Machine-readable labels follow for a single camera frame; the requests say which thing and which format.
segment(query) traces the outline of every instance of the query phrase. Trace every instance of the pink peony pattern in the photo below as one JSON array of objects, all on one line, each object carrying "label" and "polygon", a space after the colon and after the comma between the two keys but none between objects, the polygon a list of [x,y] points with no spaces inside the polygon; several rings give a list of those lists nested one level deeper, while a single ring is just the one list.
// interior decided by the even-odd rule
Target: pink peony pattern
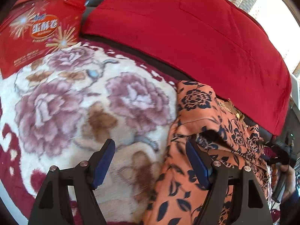
[{"label": "pink peony pattern", "polygon": [[16,104],[15,122],[28,153],[61,154],[75,136],[83,96],[62,80],[42,83]]},{"label": "pink peony pattern", "polygon": [[126,117],[138,134],[156,130],[171,121],[169,99],[165,93],[137,73],[125,72],[106,84],[110,109]]},{"label": "pink peony pattern", "polygon": [[86,46],[72,48],[70,51],[60,50],[49,57],[48,65],[53,70],[74,70],[93,62],[95,51]]}]

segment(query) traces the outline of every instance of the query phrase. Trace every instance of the dark blue sleeve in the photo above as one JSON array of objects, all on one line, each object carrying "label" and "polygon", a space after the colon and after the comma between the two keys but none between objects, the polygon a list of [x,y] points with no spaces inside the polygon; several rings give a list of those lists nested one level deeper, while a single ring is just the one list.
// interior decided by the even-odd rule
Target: dark blue sleeve
[{"label": "dark blue sleeve", "polygon": [[280,204],[280,224],[283,224],[284,221],[288,218],[289,212],[292,210],[294,205],[297,203],[299,198],[298,191],[296,190],[290,198],[285,202]]}]

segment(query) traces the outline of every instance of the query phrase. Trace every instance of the person's arm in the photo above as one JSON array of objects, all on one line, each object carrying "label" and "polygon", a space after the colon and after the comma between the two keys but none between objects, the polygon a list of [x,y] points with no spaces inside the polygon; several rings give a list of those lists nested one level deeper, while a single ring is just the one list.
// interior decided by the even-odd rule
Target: person's arm
[{"label": "person's arm", "polygon": [[[272,166],[272,183],[271,186],[273,187],[277,180],[277,168],[276,166]],[[299,194],[296,190],[296,176],[295,170],[289,166],[280,166],[281,172],[286,172],[286,182],[285,182],[285,191],[282,196],[281,204],[280,204],[280,224],[282,224],[288,218],[288,215],[296,202],[298,201]]]}]

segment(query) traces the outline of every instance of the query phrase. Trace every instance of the human hand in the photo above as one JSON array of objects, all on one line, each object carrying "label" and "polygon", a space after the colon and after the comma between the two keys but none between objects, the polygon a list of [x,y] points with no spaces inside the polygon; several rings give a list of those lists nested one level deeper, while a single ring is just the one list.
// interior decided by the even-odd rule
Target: human hand
[{"label": "human hand", "polygon": [[[275,186],[278,181],[278,168],[275,164],[271,165],[272,167],[272,179],[271,179],[271,188]],[[285,181],[285,190],[281,199],[281,202],[287,200],[296,190],[296,176],[295,170],[290,165],[281,165],[280,171],[286,173]]]}]

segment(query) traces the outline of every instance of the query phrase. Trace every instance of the blue gripper pad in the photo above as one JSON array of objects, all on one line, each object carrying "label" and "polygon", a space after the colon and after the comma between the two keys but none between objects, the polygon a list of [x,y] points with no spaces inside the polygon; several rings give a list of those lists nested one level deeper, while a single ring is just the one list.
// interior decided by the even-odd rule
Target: blue gripper pad
[{"label": "blue gripper pad", "polygon": [[187,143],[185,144],[185,151],[199,181],[199,184],[202,186],[203,190],[208,190],[211,185],[208,179],[209,172],[190,141],[187,141]]},{"label": "blue gripper pad", "polygon": [[108,139],[101,148],[100,152],[102,151],[104,153],[100,158],[100,161],[94,168],[94,179],[91,184],[93,189],[96,189],[99,185],[103,183],[105,175],[108,171],[108,168],[116,151],[115,142],[112,139]]}]

